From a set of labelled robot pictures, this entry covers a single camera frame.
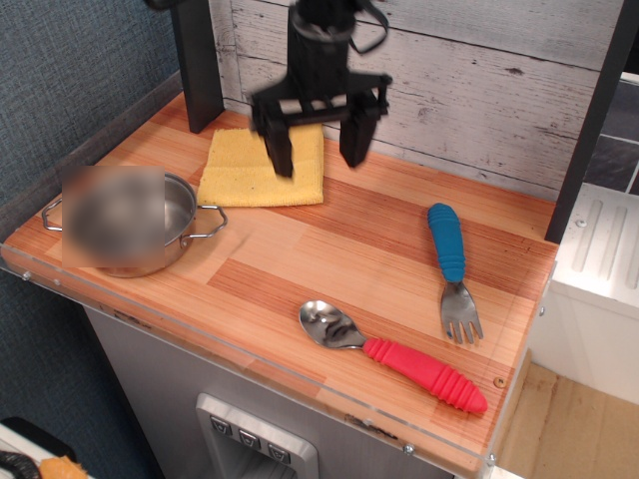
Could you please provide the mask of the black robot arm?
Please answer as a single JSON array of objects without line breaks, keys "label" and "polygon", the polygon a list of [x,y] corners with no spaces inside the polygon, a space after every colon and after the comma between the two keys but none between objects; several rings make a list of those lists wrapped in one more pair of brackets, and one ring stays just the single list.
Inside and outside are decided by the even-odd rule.
[{"label": "black robot arm", "polygon": [[387,114],[387,74],[348,66],[348,52],[365,55],[387,38],[389,23],[369,1],[295,1],[289,7],[287,71],[251,95],[251,128],[266,144],[275,173],[294,174],[292,127],[340,123],[339,152],[355,168]]}]

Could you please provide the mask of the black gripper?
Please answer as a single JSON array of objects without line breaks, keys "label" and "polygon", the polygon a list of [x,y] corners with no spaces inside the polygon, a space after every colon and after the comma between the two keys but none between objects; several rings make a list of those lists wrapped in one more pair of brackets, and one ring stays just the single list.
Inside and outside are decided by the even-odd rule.
[{"label": "black gripper", "polygon": [[367,54],[387,37],[388,20],[367,9],[383,29],[372,43],[353,41],[356,9],[291,9],[288,13],[287,71],[277,83],[251,94],[252,128],[263,131],[275,173],[293,176],[289,127],[340,120],[339,151],[350,168],[368,152],[377,119],[387,113],[387,74],[352,71],[348,52]]}]

